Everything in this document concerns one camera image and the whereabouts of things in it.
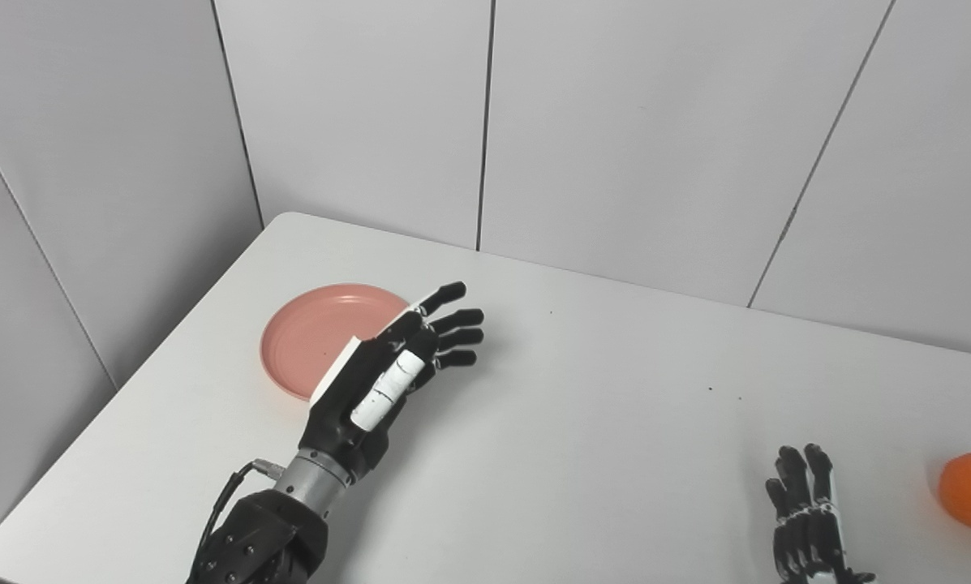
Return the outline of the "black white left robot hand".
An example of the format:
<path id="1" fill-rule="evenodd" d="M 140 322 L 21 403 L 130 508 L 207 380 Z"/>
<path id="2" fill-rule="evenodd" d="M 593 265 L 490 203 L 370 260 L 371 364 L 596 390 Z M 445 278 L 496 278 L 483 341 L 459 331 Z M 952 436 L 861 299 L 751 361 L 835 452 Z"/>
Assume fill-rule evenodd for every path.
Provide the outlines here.
<path id="1" fill-rule="evenodd" d="M 466 296 L 450 282 L 411 304 L 380 333 L 352 339 L 316 389 L 299 456 L 326 468 L 350 487 L 384 458 L 389 429 L 408 396 L 448 368 L 475 365 L 484 340 L 480 309 L 432 314 Z"/>

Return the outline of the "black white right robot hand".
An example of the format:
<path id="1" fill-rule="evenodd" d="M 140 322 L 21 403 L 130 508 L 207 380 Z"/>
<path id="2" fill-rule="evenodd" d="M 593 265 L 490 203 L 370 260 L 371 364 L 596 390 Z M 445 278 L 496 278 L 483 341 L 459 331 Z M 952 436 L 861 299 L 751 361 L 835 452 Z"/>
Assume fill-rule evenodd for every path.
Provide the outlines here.
<path id="1" fill-rule="evenodd" d="M 776 514 L 773 559 L 782 583 L 878 583 L 846 559 L 834 466 L 817 444 L 782 446 L 766 481 Z"/>

